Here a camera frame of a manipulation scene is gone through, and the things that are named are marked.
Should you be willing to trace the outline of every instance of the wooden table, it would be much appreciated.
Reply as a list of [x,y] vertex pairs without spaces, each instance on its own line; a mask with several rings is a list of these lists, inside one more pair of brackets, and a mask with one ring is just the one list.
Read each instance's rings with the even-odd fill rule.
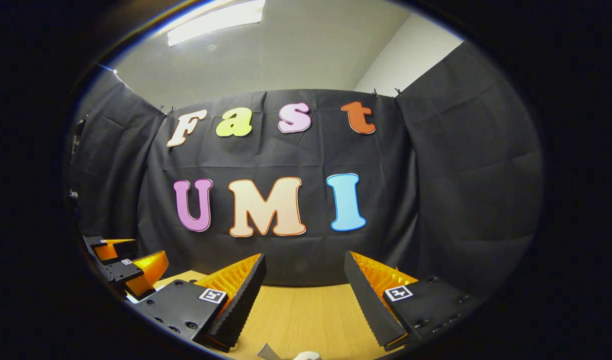
[[[160,280],[155,287],[204,276],[187,271]],[[349,284],[309,288],[263,285],[237,345],[223,354],[261,360],[256,354],[266,343],[282,359],[315,351],[322,360],[372,360],[399,350],[379,347]]]

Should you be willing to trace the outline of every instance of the black mount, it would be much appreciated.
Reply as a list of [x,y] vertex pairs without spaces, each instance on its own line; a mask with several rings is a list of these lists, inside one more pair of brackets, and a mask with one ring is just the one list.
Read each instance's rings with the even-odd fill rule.
[[[126,241],[127,243],[136,243],[136,241]],[[132,261],[129,259],[124,259],[117,261],[116,259],[111,259],[112,262],[108,263],[107,261],[101,262],[99,257],[97,257],[94,248],[99,248],[101,246],[107,246],[107,243],[103,237],[100,236],[92,236],[92,237],[84,237],[84,243],[86,244],[86,248],[88,249],[88,253],[93,257],[97,265],[97,269],[102,274],[102,276],[106,279],[111,288],[120,296],[125,298],[125,290],[132,294],[130,289],[127,286],[124,286],[126,281],[132,280],[134,278],[138,278],[143,275],[143,270],[140,269],[137,265],[132,264]],[[144,294],[137,299],[142,299],[144,296],[151,294]]]
[[223,291],[174,280],[136,307],[169,331],[199,343],[227,300]]
[[[100,236],[84,237],[84,240],[86,241],[86,244],[88,244],[92,249],[108,245],[106,243],[106,240]],[[138,250],[136,241],[123,241],[120,243],[115,243],[112,246],[114,246],[114,250],[116,251],[118,257],[113,259],[100,260],[103,265],[114,264],[118,258],[131,258],[134,256],[134,254],[137,253]]]
[[437,276],[388,289],[383,298],[408,331],[411,343],[445,332],[486,300],[470,296]]

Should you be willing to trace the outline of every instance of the black fabric backdrop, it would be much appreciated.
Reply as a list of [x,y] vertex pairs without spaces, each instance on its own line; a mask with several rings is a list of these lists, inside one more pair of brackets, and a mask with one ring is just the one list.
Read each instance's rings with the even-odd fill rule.
[[518,94],[464,42],[397,97],[417,154],[415,276],[485,294],[533,238],[544,161]]
[[[166,250],[166,276],[189,269],[210,273],[265,253],[267,285],[335,285],[346,282],[343,253],[351,250],[412,276],[439,275],[483,294],[509,275],[532,239],[543,191],[536,132],[512,88],[467,43],[396,98],[265,91],[176,109],[164,120],[116,76],[104,77],[114,82],[106,87],[114,91],[108,95],[95,86],[92,93],[105,95],[93,107],[123,112],[90,116],[82,135],[71,175],[80,192],[82,231],[137,237],[142,255]],[[366,118],[376,125],[374,133],[350,128],[340,108],[352,101],[372,109]],[[289,103],[308,104],[308,130],[278,130],[278,111]],[[221,115],[236,107],[253,111],[253,130],[244,137],[217,136]],[[186,142],[166,147],[178,116],[203,109],[207,118],[185,135]],[[131,131],[117,123],[130,124]],[[347,232],[330,227],[335,203],[326,184],[328,176],[342,173],[360,176],[358,203],[367,220]],[[228,183],[253,180],[266,198],[285,176],[302,180],[299,212],[307,231],[276,236],[255,229],[251,237],[232,237]],[[213,181],[212,223],[193,232],[179,221],[173,183],[200,178]],[[196,217],[194,187],[188,198]]]
[[[372,134],[351,129],[343,105],[360,101],[372,109],[367,121]],[[283,105],[306,103],[312,117],[304,132],[282,133],[277,123]],[[253,129],[246,136],[219,137],[217,125],[227,110],[252,110]],[[180,146],[166,147],[178,116],[208,110]],[[360,214],[367,223],[352,231],[335,231],[333,189],[326,178],[356,173]],[[277,236],[270,230],[251,237],[233,237],[235,180],[255,182],[264,198],[282,177],[301,179],[299,214],[306,232]],[[179,221],[173,184],[211,179],[211,224],[203,232],[187,230]],[[256,92],[176,109],[164,120],[148,155],[148,170],[139,201],[139,241],[147,252],[166,250],[182,271],[211,273],[256,253],[265,253],[268,285],[314,286],[345,283],[346,250],[383,258],[407,251],[416,217],[415,158],[404,121],[392,97],[337,90]],[[198,217],[194,186],[189,209]]]
[[81,99],[75,122],[88,120],[69,180],[79,195],[84,236],[136,237],[148,148],[164,117],[109,70]]

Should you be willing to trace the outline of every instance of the fluorescent light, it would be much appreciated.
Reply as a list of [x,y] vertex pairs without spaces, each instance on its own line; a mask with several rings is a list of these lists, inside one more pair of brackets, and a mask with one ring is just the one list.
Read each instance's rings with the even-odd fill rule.
[[196,18],[197,16],[200,16],[201,14],[207,13],[212,9],[216,9],[218,7],[221,7],[225,4],[231,3],[234,0],[213,0],[213,1],[209,1],[207,4],[203,4],[199,7],[197,7],[196,9],[190,11],[187,14],[183,14],[182,16],[180,16],[179,18],[176,18],[175,20],[167,23],[166,25],[164,25],[163,27],[159,28],[155,34],[153,34],[153,36],[157,36],[157,35],[161,35],[163,33],[169,32],[170,30],[179,27],[179,25],[182,25],[184,23],[186,23],[187,21]]
[[239,25],[258,24],[262,21],[265,0],[252,0],[225,7],[195,18],[168,32],[168,46]]

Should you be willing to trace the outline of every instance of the black cloth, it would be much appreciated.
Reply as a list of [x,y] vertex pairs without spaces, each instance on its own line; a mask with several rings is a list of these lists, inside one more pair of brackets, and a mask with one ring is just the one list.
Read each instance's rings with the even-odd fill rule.
[[[349,125],[343,105],[360,101],[372,109],[372,134]],[[304,132],[282,133],[277,124],[283,105],[305,103],[311,126]],[[252,110],[253,129],[246,136],[219,137],[217,125],[230,109]],[[177,119],[206,109],[184,144],[166,147]],[[358,205],[367,223],[352,231],[335,231],[333,189],[326,178],[356,173]],[[252,180],[266,199],[282,177],[301,179],[299,214],[306,232],[278,236],[271,230],[251,237],[233,237],[233,193],[228,184]],[[203,232],[187,230],[176,211],[174,182],[191,183],[190,214],[198,217],[194,182],[208,178],[211,224]],[[344,252],[373,258],[403,256],[411,246],[416,218],[415,157],[404,121],[389,96],[339,90],[282,90],[220,98],[176,109],[164,120],[148,155],[148,170],[139,198],[139,241],[147,252],[160,249],[173,264],[171,271],[217,271],[256,253],[267,257],[267,285],[319,286],[346,283]]]
[[137,201],[146,157],[164,117],[109,70],[100,72],[80,100],[75,122],[88,120],[69,180],[79,196],[84,236],[137,237]]
[[397,103],[416,151],[418,277],[487,293],[532,241],[544,187],[534,121],[511,84],[464,42]]
[[[71,182],[79,192],[82,232],[136,237],[141,255],[165,250],[166,276],[209,274],[256,253],[267,256],[265,284],[346,283],[345,251],[356,251],[416,278],[441,276],[487,294],[507,278],[530,244],[543,194],[543,160],[533,120],[504,76],[463,43],[400,96],[296,89],[229,96],[175,109],[164,119],[113,73],[91,91],[90,109]],[[351,129],[343,105],[372,109],[372,134]],[[312,125],[282,133],[283,105],[306,103]],[[252,110],[246,136],[219,137],[227,110]],[[167,147],[178,117],[207,110],[183,145]],[[326,178],[356,173],[357,230],[332,230],[333,190]],[[282,177],[302,181],[301,235],[271,230],[233,237],[228,184],[252,180],[267,198]],[[183,226],[174,182],[192,184],[190,214],[199,214],[194,182],[211,179],[211,224]]]

